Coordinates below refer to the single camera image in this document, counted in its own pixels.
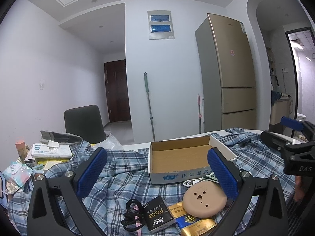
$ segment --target bottle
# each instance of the bottle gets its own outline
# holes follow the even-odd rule
[[[23,140],[19,140],[15,143],[16,149],[18,150],[19,157],[21,162],[24,163],[24,160],[27,156],[27,149],[25,142]]]

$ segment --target baseboard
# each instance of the baseboard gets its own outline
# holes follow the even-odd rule
[[[110,121],[103,126],[103,129],[110,124]]]

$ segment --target blue oval logo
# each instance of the blue oval logo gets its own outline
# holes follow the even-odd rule
[[[167,176],[163,177],[164,180],[173,180],[175,178],[177,178],[177,176],[175,176],[175,175],[167,175]]]

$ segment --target brown wooden door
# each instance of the brown wooden door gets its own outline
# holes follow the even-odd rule
[[[131,120],[126,60],[104,63],[109,121]]]

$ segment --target blue textured pad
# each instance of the blue textured pad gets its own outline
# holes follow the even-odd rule
[[[281,118],[281,125],[296,131],[302,131],[304,129],[304,126],[301,122],[285,116]]]
[[[209,166],[215,173],[215,176],[218,179],[225,195],[228,198],[236,200],[238,196],[237,182],[228,168],[224,165],[223,161],[213,149],[208,151],[207,159]]]
[[[85,198],[90,194],[106,162],[107,152],[104,148],[102,148],[78,181],[78,198]]]

